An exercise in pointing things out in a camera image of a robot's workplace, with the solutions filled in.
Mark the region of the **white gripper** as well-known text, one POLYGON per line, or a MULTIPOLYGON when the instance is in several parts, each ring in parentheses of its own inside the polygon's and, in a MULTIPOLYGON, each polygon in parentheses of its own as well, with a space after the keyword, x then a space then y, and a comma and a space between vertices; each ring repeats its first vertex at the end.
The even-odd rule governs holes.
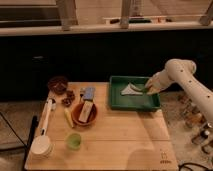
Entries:
POLYGON ((169 77, 165 70, 155 73, 145 84, 149 95, 159 93, 167 89, 173 80, 169 77))

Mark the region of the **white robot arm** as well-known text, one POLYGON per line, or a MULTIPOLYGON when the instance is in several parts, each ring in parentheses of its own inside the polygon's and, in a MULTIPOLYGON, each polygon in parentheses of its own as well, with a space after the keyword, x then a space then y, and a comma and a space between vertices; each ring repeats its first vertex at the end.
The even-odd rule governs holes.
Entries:
POLYGON ((191 60, 170 59, 162 71, 154 74, 145 84, 152 95, 177 83, 196 104, 206 120, 213 125, 213 92, 201 84, 193 74, 196 64, 191 60))

